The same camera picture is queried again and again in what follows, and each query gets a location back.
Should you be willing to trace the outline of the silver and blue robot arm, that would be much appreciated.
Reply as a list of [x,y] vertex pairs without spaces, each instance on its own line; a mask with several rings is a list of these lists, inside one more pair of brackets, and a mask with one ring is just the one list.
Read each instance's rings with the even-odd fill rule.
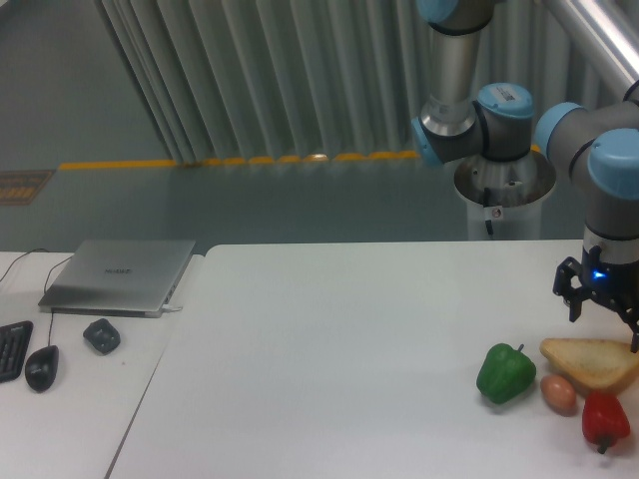
[[513,165],[539,148],[541,164],[562,173],[586,198],[581,258],[556,270],[553,291],[580,316],[593,301],[638,326],[638,38],[607,1],[551,1],[548,9],[599,72],[620,103],[590,111],[562,103],[532,117],[529,93],[507,83],[470,83],[479,36],[493,17],[491,1],[421,1],[433,33],[431,93],[412,121],[416,148],[431,164],[479,156]]

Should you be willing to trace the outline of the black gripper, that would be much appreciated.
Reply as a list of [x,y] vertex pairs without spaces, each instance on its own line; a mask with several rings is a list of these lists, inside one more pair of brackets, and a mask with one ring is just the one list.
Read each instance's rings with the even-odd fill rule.
[[638,241],[585,240],[582,263],[567,257],[556,269],[552,292],[569,308],[569,321],[592,300],[612,309],[632,331],[630,351],[638,352]]

